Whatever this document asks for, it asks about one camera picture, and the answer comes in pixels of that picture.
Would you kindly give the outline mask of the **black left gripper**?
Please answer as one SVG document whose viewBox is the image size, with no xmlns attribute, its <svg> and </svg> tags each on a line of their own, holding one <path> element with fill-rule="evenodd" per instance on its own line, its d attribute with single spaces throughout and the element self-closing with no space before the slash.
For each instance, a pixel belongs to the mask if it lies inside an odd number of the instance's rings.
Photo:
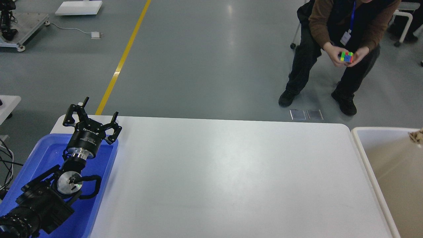
<svg viewBox="0 0 423 238">
<path fill-rule="evenodd" d="M 104 125 L 96 121 L 89 121 L 85 110 L 88 101 L 89 97 L 86 97 L 82 105 L 71 104 L 62 122 L 65 127 L 75 127 L 67 145 L 67 152 L 70 154 L 82 154 L 83 159 L 95 158 L 102 140 L 104 139 L 106 143 L 111 145 L 117 141 L 122 130 L 122 127 L 116 122 L 118 112 L 113 114 L 110 123 Z M 74 114 L 78 116 L 78 123 L 73 118 Z M 106 131 L 109 129 L 113 129 L 113 134 L 107 136 Z"/>
</svg>

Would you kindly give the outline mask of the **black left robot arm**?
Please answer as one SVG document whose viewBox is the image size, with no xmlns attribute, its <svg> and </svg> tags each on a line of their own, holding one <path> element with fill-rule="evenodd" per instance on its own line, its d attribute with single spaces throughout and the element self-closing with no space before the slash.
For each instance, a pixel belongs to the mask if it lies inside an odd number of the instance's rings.
<svg viewBox="0 0 423 238">
<path fill-rule="evenodd" d="M 35 238 L 40 231 L 52 233 L 74 213 L 72 204 L 100 193 L 103 176 L 83 175 L 87 161 L 94 159 L 105 141 L 111 145 L 122 130 L 115 112 L 107 124 L 89 118 L 82 104 L 71 104 L 62 125 L 74 132 L 62 153 L 62 165 L 55 165 L 21 188 L 17 206 L 1 216 L 2 238 Z"/>
</svg>

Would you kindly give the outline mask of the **person's right hand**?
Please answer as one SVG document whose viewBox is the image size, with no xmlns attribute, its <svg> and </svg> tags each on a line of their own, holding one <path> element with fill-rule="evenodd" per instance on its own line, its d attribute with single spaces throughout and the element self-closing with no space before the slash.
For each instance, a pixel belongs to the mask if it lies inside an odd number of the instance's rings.
<svg viewBox="0 0 423 238">
<path fill-rule="evenodd" d="M 323 50 L 328 54 L 334 66 L 345 66 L 345 62 L 338 58 L 339 53 L 347 51 L 345 48 L 334 46 L 331 42 L 326 42 L 323 45 Z"/>
</svg>

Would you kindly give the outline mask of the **person's left hand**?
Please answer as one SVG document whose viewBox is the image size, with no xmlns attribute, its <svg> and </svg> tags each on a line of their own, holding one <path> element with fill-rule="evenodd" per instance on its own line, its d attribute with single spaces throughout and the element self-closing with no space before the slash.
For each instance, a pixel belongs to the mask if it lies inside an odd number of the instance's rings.
<svg viewBox="0 0 423 238">
<path fill-rule="evenodd" d="M 361 62 L 361 60 L 364 59 L 364 57 L 369 54 L 370 49 L 368 47 L 360 47 L 357 49 L 357 51 L 353 54 L 353 60 L 350 63 L 347 63 L 347 67 L 353 67 Z"/>
</svg>

